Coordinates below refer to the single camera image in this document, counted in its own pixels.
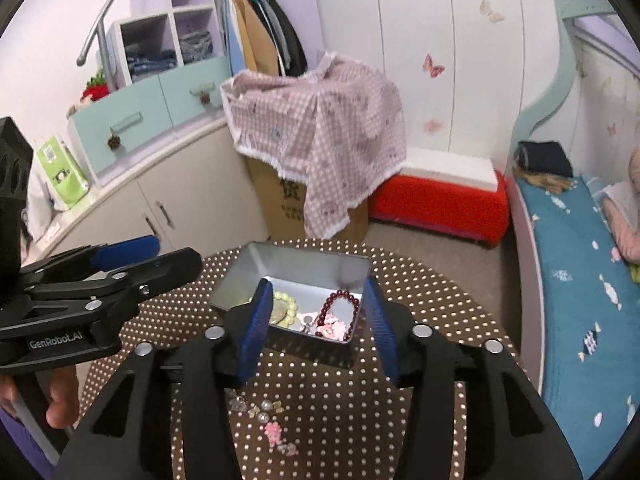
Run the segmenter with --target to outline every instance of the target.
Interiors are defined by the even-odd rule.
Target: red bead bracelet
[[[337,300],[338,298],[344,298],[345,300],[349,301],[349,303],[353,305],[353,318],[351,319],[349,328],[347,329],[347,332],[345,333],[344,338],[342,339],[343,341],[348,341],[349,338],[351,337],[351,334],[353,333],[353,328],[356,324],[356,317],[358,316],[358,311],[360,310],[360,300],[356,298],[353,294],[350,294],[348,290],[338,290],[337,292],[331,293],[331,295],[324,302],[322,309],[320,310],[320,314],[318,315],[318,322],[316,323],[316,325],[324,326],[324,320],[326,318],[326,315],[329,312],[329,309],[331,309],[332,304],[334,304],[334,301]],[[316,332],[316,335],[318,337],[322,337],[321,332]]]

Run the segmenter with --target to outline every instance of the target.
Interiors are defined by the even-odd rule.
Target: bed
[[[559,196],[508,177],[522,286],[521,358],[583,476],[618,478],[640,449],[640,286],[614,250],[600,210],[602,194],[594,186],[598,178],[582,172],[615,180],[628,158],[600,147],[596,134],[568,138],[564,129],[549,127],[576,79],[573,20],[614,10],[607,0],[556,0],[556,8],[558,72],[545,94],[519,115],[511,149],[529,138],[558,140],[577,176]],[[637,135],[637,127],[620,132],[618,151],[637,144]],[[631,478],[640,478],[640,469]]]

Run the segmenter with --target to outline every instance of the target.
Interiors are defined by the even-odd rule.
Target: round table
[[[487,338],[501,340],[515,356],[508,336],[491,314],[459,286],[436,270],[379,248],[328,240],[289,240],[282,244],[302,249],[339,251],[368,256],[372,270],[389,299],[407,305],[415,319],[428,323],[448,338],[479,345]],[[221,320],[207,304],[209,293],[239,248],[206,258],[199,279],[146,301],[140,315],[122,329],[122,350],[95,361],[81,400],[84,414],[102,386],[133,347],[144,340],[158,348],[187,342]],[[359,355],[351,370],[340,370],[265,349],[256,377],[239,392],[251,406],[263,399],[280,400],[284,412],[274,414],[283,437],[297,445],[297,456],[270,452],[263,427],[247,411],[230,411],[238,461],[249,480],[267,479],[391,479],[409,412],[410,389],[396,390],[384,376],[368,329],[360,338]],[[181,408],[172,404],[174,478],[184,480]],[[456,420],[451,478],[462,478],[466,440],[465,389],[456,385]]]

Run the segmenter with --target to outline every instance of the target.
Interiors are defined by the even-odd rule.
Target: red ottoman
[[[485,241],[495,247],[509,226],[507,187],[495,192],[395,175],[369,199],[369,217]]]

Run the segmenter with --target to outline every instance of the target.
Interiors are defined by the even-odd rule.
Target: human hand
[[[47,410],[47,422],[52,428],[61,430],[71,426],[80,413],[78,400],[78,377],[76,367],[68,366],[51,371],[49,383],[51,404]],[[0,376],[0,406],[12,417],[18,418],[12,402],[17,399],[18,389],[11,376]]]

